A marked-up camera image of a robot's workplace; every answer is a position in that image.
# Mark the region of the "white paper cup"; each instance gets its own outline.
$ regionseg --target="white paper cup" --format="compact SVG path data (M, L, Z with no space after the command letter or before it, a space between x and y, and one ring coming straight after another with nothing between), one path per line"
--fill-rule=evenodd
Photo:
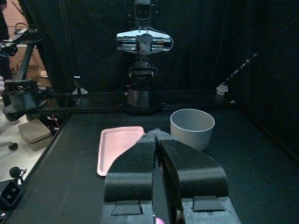
M193 149L202 151L210 141L214 126L212 116L201 110L185 108L170 115L170 134Z

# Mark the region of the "pink tray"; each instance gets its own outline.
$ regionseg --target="pink tray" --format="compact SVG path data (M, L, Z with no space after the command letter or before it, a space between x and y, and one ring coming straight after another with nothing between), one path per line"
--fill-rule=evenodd
M97 175L106 176L113 161L134 144L144 134L140 126L104 129L97 149Z

